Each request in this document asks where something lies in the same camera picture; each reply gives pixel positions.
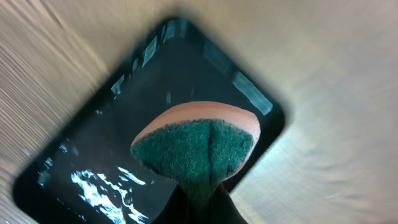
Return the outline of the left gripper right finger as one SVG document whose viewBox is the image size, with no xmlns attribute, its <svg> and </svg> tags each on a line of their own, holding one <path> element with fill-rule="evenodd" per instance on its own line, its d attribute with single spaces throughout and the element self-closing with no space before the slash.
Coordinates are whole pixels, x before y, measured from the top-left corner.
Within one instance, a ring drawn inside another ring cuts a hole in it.
<svg viewBox="0 0 398 224">
<path fill-rule="evenodd" d="M 241 216 L 223 184 L 217 186 L 206 209 L 206 223 L 248 224 Z"/>
</svg>

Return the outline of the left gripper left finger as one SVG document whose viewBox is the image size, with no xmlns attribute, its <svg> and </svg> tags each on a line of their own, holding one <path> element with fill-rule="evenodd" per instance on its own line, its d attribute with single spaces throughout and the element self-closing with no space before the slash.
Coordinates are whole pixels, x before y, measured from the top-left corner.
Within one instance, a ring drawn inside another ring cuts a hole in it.
<svg viewBox="0 0 398 224">
<path fill-rule="evenodd" d="M 191 210 L 192 206 L 187 195 L 177 185 L 166 206 L 152 224 L 190 224 Z"/>
</svg>

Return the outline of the green and pink sponge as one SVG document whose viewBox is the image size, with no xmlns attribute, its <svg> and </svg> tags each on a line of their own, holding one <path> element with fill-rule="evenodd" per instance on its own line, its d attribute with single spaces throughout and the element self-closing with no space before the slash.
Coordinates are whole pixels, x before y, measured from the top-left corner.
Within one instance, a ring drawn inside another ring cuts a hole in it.
<svg viewBox="0 0 398 224">
<path fill-rule="evenodd" d="M 260 135 L 254 113 L 193 101 L 156 117 L 134 138 L 131 154 L 155 173 L 177 181 L 189 201 L 203 209 L 220 183 L 243 168 Z"/>
</svg>

